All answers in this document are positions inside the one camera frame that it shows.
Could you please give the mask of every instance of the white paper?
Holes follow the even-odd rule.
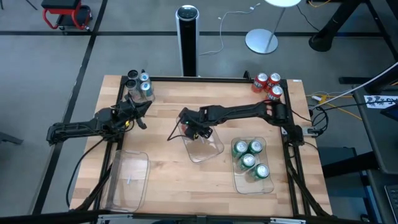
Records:
[[[366,106],[372,109],[384,109],[398,103],[398,96],[364,95],[363,97],[365,98],[365,102],[368,103]],[[378,101],[390,101],[390,102],[378,103]]]

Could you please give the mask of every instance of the red stool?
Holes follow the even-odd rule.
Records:
[[[43,0],[43,19],[51,29],[65,30],[66,26],[75,26],[77,29],[90,31],[88,23],[93,19],[90,7],[82,6],[80,0]],[[53,26],[47,19],[46,13],[59,14],[57,23]]]

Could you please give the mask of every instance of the green soda can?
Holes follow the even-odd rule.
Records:
[[[254,155],[245,154],[238,161],[238,167],[241,169],[241,171],[246,171],[246,170],[254,167],[255,163],[256,163],[256,158],[254,158]]]
[[[257,154],[262,151],[262,144],[260,141],[253,140],[249,144],[249,152],[251,154]]]
[[[269,169],[264,164],[258,164],[256,167],[250,170],[249,175],[253,177],[254,180],[262,180],[268,177]]]
[[[232,156],[239,159],[248,151],[248,144],[244,141],[237,141],[232,149]]]

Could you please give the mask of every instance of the concrete floor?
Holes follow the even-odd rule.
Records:
[[[31,0],[39,11],[25,1],[3,0],[0,31],[51,31],[41,18],[40,0]],[[85,0],[93,11],[94,27],[101,0]],[[109,1],[100,31],[175,31],[174,13],[182,4],[196,5],[201,13],[201,30],[218,31],[227,11],[246,11],[259,1]],[[384,2],[373,1],[393,43],[398,43],[398,23]],[[338,3],[312,8],[303,2],[300,8],[318,28],[333,15]],[[232,15],[225,19],[224,31],[272,29],[279,9],[266,2],[249,15]],[[287,9],[279,32],[314,32],[296,7]],[[378,32],[366,5],[362,4],[341,28],[342,32]],[[31,209],[50,148],[45,141],[47,128],[62,119],[71,90],[78,75],[90,36],[0,36],[0,131],[24,139],[21,146],[0,144],[0,216],[24,215]],[[394,62],[380,37],[338,37],[328,52],[316,52],[308,46],[309,37],[279,37],[278,49],[269,55],[251,52],[243,36],[226,36],[224,51],[200,57],[203,77],[241,77],[245,70],[278,72],[284,78],[302,79],[306,93],[343,91],[340,76],[373,77]],[[131,69],[146,69],[151,75],[180,75],[176,36],[97,36],[85,72],[72,121],[92,118],[103,75],[125,75]],[[200,52],[220,48],[217,36],[201,36]],[[352,103],[340,100],[335,104]],[[356,108],[350,111],[359,114]],[[371,147],[360,120],[330,111],[328,131],[317,140],[320,147],[355,147],[358,154]],[[65,191],[73,168],[83,154],[86,139],[65,142],[43,212],[62,212]],[[333,213],[341,218],[358,219],[366,213],[358,198],[339,194],[338,181],[328,181]]]

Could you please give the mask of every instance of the wooden tabletop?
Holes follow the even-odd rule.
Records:
[[[106,75],[99,93],[96,111],[114,105],[121,76]],[[292,109],[310,118],[300,80],[288,80]],[[256,94],[246,83],[153,82],[156,100],[149,108],[144,122],[147,129],[135,127],[126,133],[123,150],[142,151],[150,160],[150,172],[144,204],[140,213],[292,216],[289,186],[282,149],[280,128],[259,118],[227,121],[215,129],[225,150],[202,163],[193,163],[181,138],[166,141],[175,126],[179,112],[206,105],[225,107],[257,103],[264,93]],[[295,124],[309,126],[310,122],[294,115]],[[271,179],[274,190],[262,195],[243,195],[235,191],[231,170],[231,140],[236,137],[260,136],[267,141]],[[88,138],[86,150],[100,137]],[[316,145],[312,138],[305,141]],[[101,143],[82,161],[71,208],[79,206],[98,183],[106,143]],[[307,188],[325,211],[331,214],[319,155],[312,146],[300,147]],[[299,211],[302,199],[296,186]]]

